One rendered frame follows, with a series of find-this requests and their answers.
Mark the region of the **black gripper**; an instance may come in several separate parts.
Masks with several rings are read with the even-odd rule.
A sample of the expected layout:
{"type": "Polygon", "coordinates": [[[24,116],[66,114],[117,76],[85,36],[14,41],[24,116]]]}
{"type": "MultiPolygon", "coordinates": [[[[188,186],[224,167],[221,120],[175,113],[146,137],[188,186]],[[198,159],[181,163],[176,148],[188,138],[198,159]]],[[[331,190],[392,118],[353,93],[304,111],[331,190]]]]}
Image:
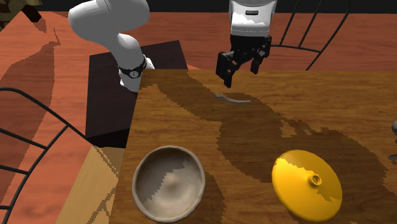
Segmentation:
{"type": "Polygon", "coordinates": [[[257,74],[264,58],[270,54],[271,36],[236,36],[230,35],[231,52],[219,52],[216,74],[223,80],[224,86],[232,86],[232,76],[239,70],[242,63],[239,60],[252,55],[250,71],[257,74]]]}

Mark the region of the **grey curved utensil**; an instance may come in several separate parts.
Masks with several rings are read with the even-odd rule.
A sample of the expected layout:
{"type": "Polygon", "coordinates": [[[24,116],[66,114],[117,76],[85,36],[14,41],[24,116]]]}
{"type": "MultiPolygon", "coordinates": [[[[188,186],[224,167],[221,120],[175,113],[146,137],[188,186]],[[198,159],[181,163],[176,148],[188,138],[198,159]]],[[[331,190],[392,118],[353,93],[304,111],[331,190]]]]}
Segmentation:
{"type": "Polygon", "coordinates": [[[236,105],[245,105],[245,104],[250,104],[251,103],[250,100],[231,99],[231,98],[229,98],[229,97],[227,97],[227,96],[225,96],[225,95],[223,95],[223,94],[221,94],[219,92],[216,92],[215,96],[216,96],[216,98],[219,98],[219,99],[221,99],[223,101],[226,101],[226,102],[229,102],[229,103],[232,103],[232,104],[236,104],[236,105]]]}

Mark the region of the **yellow funnel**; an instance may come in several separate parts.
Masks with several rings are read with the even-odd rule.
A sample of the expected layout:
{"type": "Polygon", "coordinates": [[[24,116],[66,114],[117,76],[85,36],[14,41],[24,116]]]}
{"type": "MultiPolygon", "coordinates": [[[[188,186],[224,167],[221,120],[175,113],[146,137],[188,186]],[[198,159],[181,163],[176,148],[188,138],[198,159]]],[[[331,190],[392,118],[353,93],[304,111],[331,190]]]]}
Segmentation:
{"type": "Polygon", "coordinates": [[[338,176],[321,157],[304,150],[280,155],[272,168],[274,191],[284,206],[307,221],[327,221],[342,204],[338,176]]]}

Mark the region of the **dark robot stand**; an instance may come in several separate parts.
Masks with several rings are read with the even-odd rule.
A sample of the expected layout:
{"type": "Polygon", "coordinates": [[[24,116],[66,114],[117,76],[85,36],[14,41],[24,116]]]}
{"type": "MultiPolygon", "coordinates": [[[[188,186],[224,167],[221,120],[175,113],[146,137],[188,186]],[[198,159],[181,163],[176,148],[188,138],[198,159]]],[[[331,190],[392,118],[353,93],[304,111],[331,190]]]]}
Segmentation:
{"type": "MultiPolygon", "coordinates": [[[[178,40],[143,46],[157,69],[187,69],[178,40]]],[[[125,148],[137,94],[120,86],[116,60],[111,53],[91,55],[85,136],[102,148],[125,148]]]]}

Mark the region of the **beige ceramic bowl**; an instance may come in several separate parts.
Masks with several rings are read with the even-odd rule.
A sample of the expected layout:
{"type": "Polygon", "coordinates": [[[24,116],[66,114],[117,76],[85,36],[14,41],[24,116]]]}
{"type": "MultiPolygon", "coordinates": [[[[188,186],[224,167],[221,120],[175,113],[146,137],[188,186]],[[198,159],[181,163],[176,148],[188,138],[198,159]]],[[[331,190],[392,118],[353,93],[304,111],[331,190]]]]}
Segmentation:
{"type": "Polygon", "coordinates": [[[160,223],[189,216],[202,200],[205,172],[200,160],[180,146],[149,152],[132,178],[132,196],[140,212],[160,223]]]}

